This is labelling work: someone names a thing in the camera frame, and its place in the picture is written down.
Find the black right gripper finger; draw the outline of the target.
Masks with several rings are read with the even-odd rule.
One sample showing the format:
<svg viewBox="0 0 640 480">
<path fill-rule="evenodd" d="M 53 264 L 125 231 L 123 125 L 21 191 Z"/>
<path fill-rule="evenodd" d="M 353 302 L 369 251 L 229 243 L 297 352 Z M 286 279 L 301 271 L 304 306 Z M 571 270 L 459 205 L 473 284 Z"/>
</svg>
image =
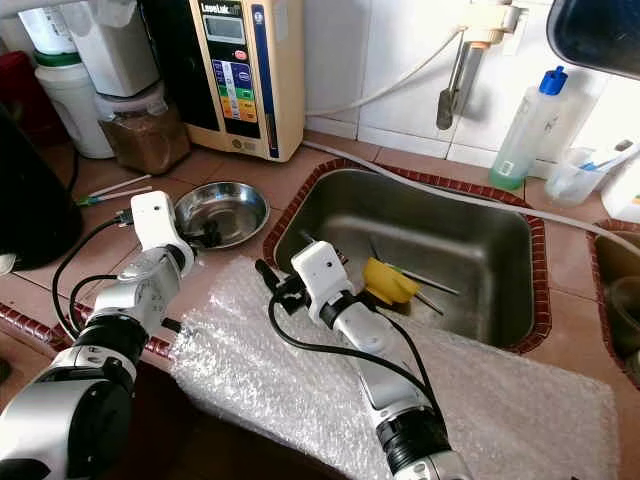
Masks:
<svg viewBox="0 0 640 480">
<path fill-rule="evenodd" d="M 271 268 L 264 259 L 256 259 L 255 262 L 253 262 L 253 268 L 255 268 L 256 273 L 261 276 L 262 283 L 265 284 L 265 287 L 269 289 L 271 294 L 278 293 L 280 288 L 283 287 L 283 280 L 279 278 L 276 270 Z"/>
</svg>

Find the yellow plastic cup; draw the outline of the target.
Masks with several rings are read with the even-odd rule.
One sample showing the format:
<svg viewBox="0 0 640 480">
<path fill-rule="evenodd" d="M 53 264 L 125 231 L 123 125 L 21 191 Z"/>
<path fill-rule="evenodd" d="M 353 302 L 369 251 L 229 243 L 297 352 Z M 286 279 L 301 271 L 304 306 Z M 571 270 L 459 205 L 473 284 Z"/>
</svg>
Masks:
<svg viewBox="0 0 640 480">
<path fill-rule="evenodd" d="M 421 291 L 421 285 L 407 278 L 389 264 L 369 259 L 364 266 L 364 288 L 380 306 L 394 307 L 410 303 Z"/>
</svg>

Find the white green-tipped stick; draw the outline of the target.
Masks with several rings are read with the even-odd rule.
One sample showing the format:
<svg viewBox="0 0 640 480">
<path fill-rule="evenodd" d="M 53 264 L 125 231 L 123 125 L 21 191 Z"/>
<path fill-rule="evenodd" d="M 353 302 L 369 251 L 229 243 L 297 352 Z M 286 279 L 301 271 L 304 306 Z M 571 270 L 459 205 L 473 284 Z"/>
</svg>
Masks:
<svg viewBox="0 0 640 480">
<path fill-rule="evenodd" d="M 104 188 L 101 188 L 101 189 L 97 189 L 97 191 L 92 192 L 92 193 L 90 193 L 90 195 L 86 195 L 84 197 L 91 196 L 91 195 L 108 195 L 108 193 L 115 193 L 115 191 L 119 191 L 119 189 L 122 189 L 122 188 L 127 187 L 127 186 L 132 186 L 132 184 L 134 184 L 134 183 L 142 182 L 142 180 L 147 180 L 147 179 L 150 179 L 150 178 L 152 178 L 151 174 L 140 175 L 140 177 L 136 177 L 136 178 L 129 179 L 129 180 L 124 180 L 124 182 L 122 182 L 122 183 L 114 184 L 114 186 L 109 186 L 109 187 L 104 187 Z"/>
<path fill-rule="evenodd" d="M 108 195 L 91 195 L 76 202 L 77 206 L 87 207 L 92 205 L 101 204 L 101 202 L 105 202 L 108 200 L 113 200 L 113 198 L 122 198 L 122 197 L 131 197 L 133 195 L 141 195 L 141 193 L 152 191 L 152 186 L 146 186 L 136 189 L 125 189 L 125 191 L 108 193 Z"/>
</svg>

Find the brown powder jar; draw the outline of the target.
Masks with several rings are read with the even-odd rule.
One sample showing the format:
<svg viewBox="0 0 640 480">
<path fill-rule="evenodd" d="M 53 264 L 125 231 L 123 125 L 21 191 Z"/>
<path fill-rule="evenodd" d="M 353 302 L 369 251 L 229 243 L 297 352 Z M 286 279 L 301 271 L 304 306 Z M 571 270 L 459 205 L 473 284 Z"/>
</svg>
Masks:
<svg viewBox="0 0 640 480">
<path fill-rule="evenodd" d="M 186 124 L 166 100 L 161 81 L 131 97 L 99 93 L 99 124 L 124 168 L 163 175 L 191 152 Z"/>
</svg>

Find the cream water ionizer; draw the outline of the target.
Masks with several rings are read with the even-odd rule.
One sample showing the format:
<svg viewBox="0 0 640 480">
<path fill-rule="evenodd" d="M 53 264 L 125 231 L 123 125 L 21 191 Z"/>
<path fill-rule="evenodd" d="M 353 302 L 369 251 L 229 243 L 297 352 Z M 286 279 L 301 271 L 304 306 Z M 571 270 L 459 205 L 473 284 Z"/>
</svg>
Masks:
<svg viewBox="0 0 640 480">
<path fill-rule="evenodd" d="M 270 163 L 305 137 L 305 0 L 138 0 L 196 145 Z"/>
</svg>

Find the white container green lid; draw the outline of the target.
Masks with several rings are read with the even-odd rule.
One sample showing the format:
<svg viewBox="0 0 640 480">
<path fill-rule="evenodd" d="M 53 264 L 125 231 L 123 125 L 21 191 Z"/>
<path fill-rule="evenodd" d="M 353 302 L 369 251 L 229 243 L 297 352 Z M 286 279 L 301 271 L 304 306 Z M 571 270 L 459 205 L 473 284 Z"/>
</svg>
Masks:
<svg viewBox="0 0 640 480">
<path fill-rule="evenodd" d="M 52 108 L 76 146 L 90 159 L 111 159 L 115 151 L 100 125 L 97 99 L 90 73 L 78 52 L 45 54 L 35 51 L 35 77 L 49 96 Z"/>
</svg>

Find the large steel sink basin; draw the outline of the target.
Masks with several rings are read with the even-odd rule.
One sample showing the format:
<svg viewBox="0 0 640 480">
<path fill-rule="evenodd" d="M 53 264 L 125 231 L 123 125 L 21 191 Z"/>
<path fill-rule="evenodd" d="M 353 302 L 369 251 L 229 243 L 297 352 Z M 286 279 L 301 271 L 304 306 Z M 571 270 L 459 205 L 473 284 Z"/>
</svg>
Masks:
<svg viewBox="0 0 640 480">
<path fill-rule="evenodd" d="M 434 186 L 517 204 L 515 196 L 489 187 L 406 169 L 393 173 L 344 159 L 317 166 L 266 234 L 265 261 L 289 273 L 294 253 L 311 239 L 328 241 L 360 283 L 372 237 L 385 261 L 460 292 L 424 285 L 445 314 L 413 301 L 417 324 L 515 353 L 539 347 L 552 328 L 544 221 L 422 191 Z"/>
</svg>

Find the white plastic jug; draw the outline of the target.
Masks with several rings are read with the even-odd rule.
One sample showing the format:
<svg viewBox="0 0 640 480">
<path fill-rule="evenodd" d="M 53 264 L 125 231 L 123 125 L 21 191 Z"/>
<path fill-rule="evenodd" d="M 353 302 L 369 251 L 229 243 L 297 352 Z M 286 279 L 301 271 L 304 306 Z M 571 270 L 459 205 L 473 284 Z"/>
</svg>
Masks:
<svg viewBox="0 0 640 480">
<path fill-rule="evenodd" d="M 136 0 L 83 0 L 61 13 L 97 92 L 132 97 L 160 81 Z"/>
</svg>

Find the red plastic container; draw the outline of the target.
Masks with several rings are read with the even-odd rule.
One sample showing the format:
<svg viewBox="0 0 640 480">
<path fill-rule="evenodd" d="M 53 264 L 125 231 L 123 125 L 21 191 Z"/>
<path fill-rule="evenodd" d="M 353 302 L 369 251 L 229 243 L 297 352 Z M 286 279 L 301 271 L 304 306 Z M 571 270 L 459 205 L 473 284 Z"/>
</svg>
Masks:
<svg viewBox="0 0 640 480">
<path fill-rule="evenodd" d="M 26 52 L 5 52 L 0 56 L 0 97 L 20 131 L 36 145 L 58 140 L 58 115 L 37 82 Z"/>
</svg>

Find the clear bubble wrap sheet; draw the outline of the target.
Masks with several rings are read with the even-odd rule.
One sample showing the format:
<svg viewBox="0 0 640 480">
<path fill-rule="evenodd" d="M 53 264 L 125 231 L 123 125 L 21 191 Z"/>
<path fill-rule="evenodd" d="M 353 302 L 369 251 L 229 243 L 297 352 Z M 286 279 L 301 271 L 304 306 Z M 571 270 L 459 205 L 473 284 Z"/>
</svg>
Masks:
<svg viewBox="0 0 640 480">
<path fill-rule="evenodd" d="M 239 256 L 183 317 L 170 374 L 202 411 L 353 480 L 392 480 L 353 358 L 302 351 L 268 320 L 269 291 Z M 477 480 L 618 480 L 611 388 L 398 316 L 419 348 L 449 443 Z"/>
</svg>

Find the clear bottle blue cap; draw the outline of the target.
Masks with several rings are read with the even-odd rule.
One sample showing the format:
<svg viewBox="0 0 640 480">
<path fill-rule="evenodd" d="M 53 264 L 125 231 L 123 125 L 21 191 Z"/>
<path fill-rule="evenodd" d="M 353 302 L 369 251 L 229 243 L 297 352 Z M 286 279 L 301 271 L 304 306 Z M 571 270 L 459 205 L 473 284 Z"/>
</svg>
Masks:
<svg viewBox="0 0 640 480">
<path fill-rule="evenodd" d="M 547 70 L 538 84 L 527 88 L 490 166 L 490 186 L 500 189 L 524 186 L 541 146 L 561 118 L 564 108 L 561 91 L 568 77 L 563 65 L 558 65 Z"/>
</svg>

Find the clear plastic cup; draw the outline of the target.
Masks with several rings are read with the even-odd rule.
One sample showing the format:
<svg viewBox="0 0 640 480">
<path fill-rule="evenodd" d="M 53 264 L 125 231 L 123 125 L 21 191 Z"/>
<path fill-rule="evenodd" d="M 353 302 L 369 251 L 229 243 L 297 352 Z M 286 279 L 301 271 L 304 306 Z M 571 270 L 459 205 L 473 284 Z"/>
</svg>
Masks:
<svg viewBox="0 0 640 480">
<path fill-rule="evenodd" d="M 544 186 L 544 192 L 553 204 L 563 207 L 580 205 L 607 177 L 609 170 L 584 172 L 579 168 L 593 150 L 598 148 L 571 147 L 564 151 Z"/>
</svg>

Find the small steel sink basin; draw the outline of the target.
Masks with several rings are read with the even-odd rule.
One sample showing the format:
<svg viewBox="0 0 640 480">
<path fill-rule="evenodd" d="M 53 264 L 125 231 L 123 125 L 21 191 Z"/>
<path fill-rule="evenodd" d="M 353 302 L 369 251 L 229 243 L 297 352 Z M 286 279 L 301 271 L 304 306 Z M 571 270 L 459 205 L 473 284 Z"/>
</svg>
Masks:
<svg viewBox="0 0 640 480">
<path fill-rule="evenodd" d="M 640 389 L 640 256 L 612 238 L 590 234 L 605 351 Z"/>
</svg>

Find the white detergent bottle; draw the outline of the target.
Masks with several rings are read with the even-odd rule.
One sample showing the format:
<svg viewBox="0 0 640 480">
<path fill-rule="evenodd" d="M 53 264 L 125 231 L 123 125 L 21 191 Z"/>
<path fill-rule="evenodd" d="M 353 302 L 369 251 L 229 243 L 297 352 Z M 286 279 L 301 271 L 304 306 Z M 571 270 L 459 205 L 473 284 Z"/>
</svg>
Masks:
<svg viewBox="0 0 640 480">
<path fill-rule="evenodd" d="M 640 224 L 640 152 L 614 169 L 603 188 L 602 205 L 611 218 Z"/>
</svg>

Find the steel wall faucet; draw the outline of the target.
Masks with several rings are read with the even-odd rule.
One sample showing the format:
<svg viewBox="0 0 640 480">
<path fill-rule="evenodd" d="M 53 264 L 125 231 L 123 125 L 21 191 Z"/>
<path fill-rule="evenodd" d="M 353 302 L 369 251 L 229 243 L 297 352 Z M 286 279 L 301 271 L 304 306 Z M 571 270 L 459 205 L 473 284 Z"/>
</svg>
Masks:
<svg viewBox="0 0 640 480">
<path fill-rule="evenodd" d="M 439 93 L 435 128 L 448 131 L 465 113 L 484 52 L 512 35 L 522 9 L 512 0 L 471 0 L 458 19 L 460 41 L 447 86 Z"/>
</svg>

